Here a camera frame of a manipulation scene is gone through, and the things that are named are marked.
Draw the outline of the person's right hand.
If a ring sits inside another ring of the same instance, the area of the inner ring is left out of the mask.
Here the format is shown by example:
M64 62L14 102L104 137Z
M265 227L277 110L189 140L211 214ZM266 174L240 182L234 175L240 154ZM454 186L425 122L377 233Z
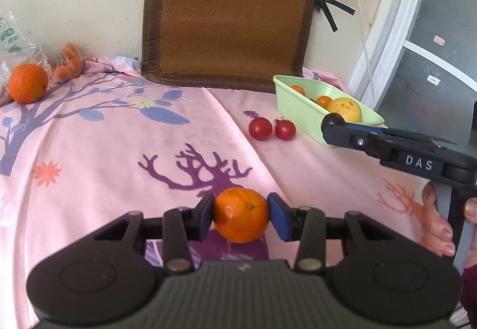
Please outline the person's right hand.
M432 183L428 182L422 191L423 217L422 233L423 245L439 256L453 256L455 246L452 242L453 232L450 224L438 213L436 193ZM476 198L469 198L464 208L464 216L467 222L476 225ZM467 254L465 268L476 265L476 232Z

